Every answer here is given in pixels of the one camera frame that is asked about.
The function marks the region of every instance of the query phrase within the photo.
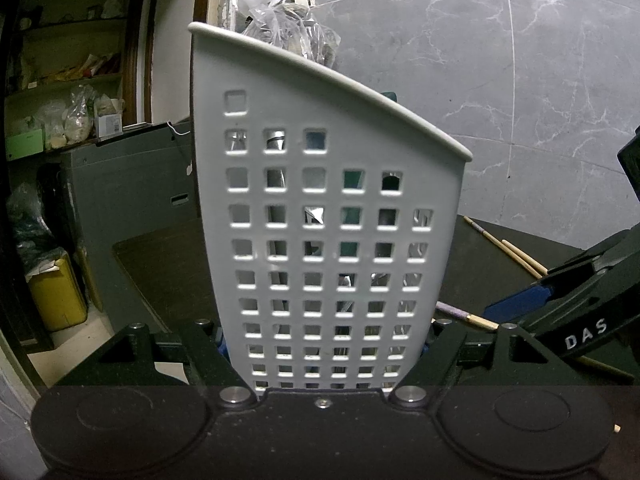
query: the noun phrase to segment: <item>white wall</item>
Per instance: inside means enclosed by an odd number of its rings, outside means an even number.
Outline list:
[[[158,0],[151,68],[151,115],[154,123],[189,115],[191,35],[194,0]]]

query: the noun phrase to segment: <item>yellow container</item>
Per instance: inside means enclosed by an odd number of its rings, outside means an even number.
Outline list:
[[[33,276],[29,280],[31,296],[44,326],[50,332],[86,321],[86,303],[71,267],[69,255],[56,260],[59,270]]]

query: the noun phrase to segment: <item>green box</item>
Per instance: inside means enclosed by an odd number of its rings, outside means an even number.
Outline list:
[[[6,146],[6,160],[16,160],[24,156],[34,155],[44,150],[42,130],[31,130],[23,134],[7,137],[4,140]]]

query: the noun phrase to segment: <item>metal bolt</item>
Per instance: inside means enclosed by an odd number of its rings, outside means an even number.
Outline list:
[[[420,386],[400,386],[396,388],[394,394],[402,402],[420,402],[427,396],[427,392]]]
[[[220,399],[227,404],[240,404],[251,398],[251,392],[244,386],[227,386],[220,390]]]
[[[316,406],[321,410],[330,407],[332,404],[330,399],[316,399]]]

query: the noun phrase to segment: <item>basket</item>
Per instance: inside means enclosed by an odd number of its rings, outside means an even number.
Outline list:
[[[337,72],[191,23],[196,167],[231,364],[382,388],[422,352],[471,153]]]

